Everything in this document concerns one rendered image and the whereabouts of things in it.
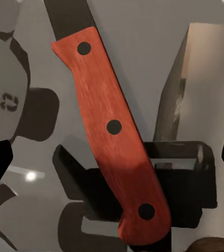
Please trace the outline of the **parer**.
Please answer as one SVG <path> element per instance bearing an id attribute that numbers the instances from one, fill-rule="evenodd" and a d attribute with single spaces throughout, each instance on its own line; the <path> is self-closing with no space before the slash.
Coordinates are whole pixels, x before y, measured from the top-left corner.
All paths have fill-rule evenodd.
<path id="1" fill-rule="evenodd" d="M 127 99 L 86 0 L 43 0 L 56 42 L 71 70 L 84 129 L 96 163 L 124 215 L 119 237 L 145 246 L 164 239 L 171 212 Z"/>

